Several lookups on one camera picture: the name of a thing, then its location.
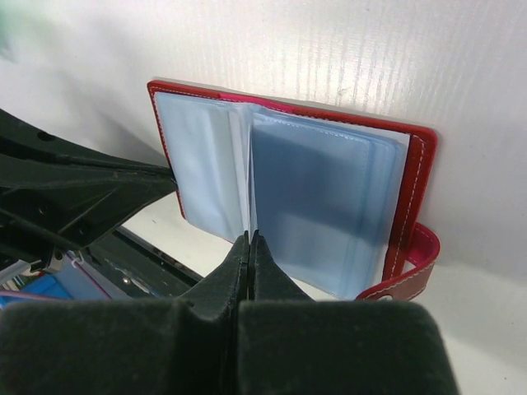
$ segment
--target white stitching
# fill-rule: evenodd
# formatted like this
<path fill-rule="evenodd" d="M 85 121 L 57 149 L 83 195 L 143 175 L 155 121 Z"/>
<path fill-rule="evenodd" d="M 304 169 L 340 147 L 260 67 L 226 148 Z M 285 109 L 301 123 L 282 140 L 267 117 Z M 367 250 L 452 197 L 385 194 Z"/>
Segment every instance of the white stitching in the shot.
<path fill-rule="evenodd" d="M 417 273 L 413 273 L 410 277 L 404 278 L 402 281 L 396 282 L 395 284 L 392 284 L 391 286 L 389 286 L 387 288 L 383 288 L 382 290 L 377 290 L 374 293 L 369 294 L 365 299 L 371 299 L 372 296 L 378 295 L 381 292 L 385 292 L 387 290 L 391 290 L 392 288 L 395 288 L 396 286 L 400 286 L 401 284 L 403 284 L 404 282 L 406 282 L 408 280 L 412 280 L 415 276 L 423 274 L 426 270 L 431 269 L 434 266 L 434 262 L 435 261 L 432 261 L 432 262 L 428 263 L 423 269 L 421 269 Z"/>
<path fill-rule="evenodd" d="M 413 298 L 415 298 L 417 295 L 419 295 L 421 292 L 423 292 L 425 290 L 427 286 L 425 285 L 423 288 L 421 288 L 420 290 L 418 290 L 417 292 L 411 294 L 408 298 L 406 298 L 406 300 L 412 300 Z"/>
<path fill-rule="evenodd" d="M 413 198 L 415 196 L 415 188 L 417 187 L 417 180 L 419 179 L 419 174 L 421 173 L 422 158 L 424 157 L 424 151 L 425 151 L 425 142 L 418 136 L 412 136 L 412 137 L 416 137 L 421 143 L 421 156 L 419 157 L 419 166 L 417 167 L 417 172 L 415 174 L 415 180 L 413 181 L 412 195 L 410 195 L 410 202 L 408 203 L 408 210 L 406 211 L 406 216 L 404 217 L 403 227 L 401 229 L 401 236 L 399 237 L 399 242 L 397 243 L 397 252 L 395 253 L 394 265 L 392 266 L 392 270 L 389 274 L 390 279 L 394 276 L 395 267 L 397 266 L 397 257 L 399 256 L 399 252 L 401 251 L 401 243 L 403 243 L 404 228 L 406 227 L 408 216 L 410 215 L 410 209 L 412 208 Z"/>

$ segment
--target red strap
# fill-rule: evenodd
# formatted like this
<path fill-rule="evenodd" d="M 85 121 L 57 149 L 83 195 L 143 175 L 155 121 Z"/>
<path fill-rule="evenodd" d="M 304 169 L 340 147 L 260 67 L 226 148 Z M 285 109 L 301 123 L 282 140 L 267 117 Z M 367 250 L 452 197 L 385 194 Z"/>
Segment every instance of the red strap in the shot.
<path fill-rule="evenodd" d="M 357 299 L 375 300 L 387 295 L 396 300 L 410 300 L 416 297 L 427 286 L 439 249 L 440 242 L 437 236 L 425 226 L 416 224 L 406 256 L 406 260 L 415 267 L 368 288 Z"/>

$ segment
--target red leather card holder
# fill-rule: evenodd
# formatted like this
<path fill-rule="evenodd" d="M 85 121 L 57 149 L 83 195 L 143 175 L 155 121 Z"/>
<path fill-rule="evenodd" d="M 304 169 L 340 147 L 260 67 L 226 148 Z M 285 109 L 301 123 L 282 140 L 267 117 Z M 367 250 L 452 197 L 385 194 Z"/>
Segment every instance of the red leather card holder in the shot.
<path fill-rule="evenodd" d="M 382 282 L 364 290 L 357 298 L 375 300 L 389 296 L 397 300 L 410 300 L 425 289 L 434 261 L 440 250 L 437 236 L 425 226 L 417 223 L 417 215 L 422 205 L 437 147 L 437 136 L 432 129 L 168 81 L 151 81 L 147 87 L 167 159 L 169 156 L 166 150 L 165 138 L 157 113 L 156 102 L 154 101 L 154 95 L 157 92 L 190 95 L 213 100 L 253 103 L 287 114 L 408 134 L 410 136 L 408 154 L 394 215 L 394 223 L 389 237 Z M 180 210 L 184 217 L 184 208 L 181 205 L 181 201 Z M 413 268 L 404 272 L 405 262 L 407 261 L 413 265 Z"/>

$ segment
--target card holder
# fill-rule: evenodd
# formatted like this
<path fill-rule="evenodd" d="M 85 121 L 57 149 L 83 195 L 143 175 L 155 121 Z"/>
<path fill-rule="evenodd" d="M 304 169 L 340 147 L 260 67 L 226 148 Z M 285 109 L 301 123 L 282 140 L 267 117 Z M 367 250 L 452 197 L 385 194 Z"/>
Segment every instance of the card holder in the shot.
<path fill-rule="evenodd" d="M 434 257 L 413 258 L 409 274 L 400 262 L 436 146 L 429 129 L 163 81 L 149 91 L 190 223 L 228 240 L 258 227 L 288 274 L 343 299 L 407 299 L 426 284 Z M 428 145 L 419 158 L 416 138 Z"/>

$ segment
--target white wall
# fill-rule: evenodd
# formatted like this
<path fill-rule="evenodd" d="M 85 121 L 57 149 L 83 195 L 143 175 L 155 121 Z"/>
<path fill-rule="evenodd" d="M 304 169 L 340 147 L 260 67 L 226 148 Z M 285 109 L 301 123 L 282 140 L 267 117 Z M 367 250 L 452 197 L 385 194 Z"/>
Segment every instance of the white wall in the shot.
<path fill-rule="evenodd" d="M 521 0 L 0 0 L 0 108 L 83 145 L 157 164 L 165 162 L 146 91 L 153 77 L 436 128 L 441 146 L 421 221 L 443 249 L 420 300 L 453 342 L 521 372 L 525 7 Z M 462 358 L 455 365 L 469 386 L 478 372 Z M 520 375 L 492 380 L 482 389 L 519 383 Z"/>

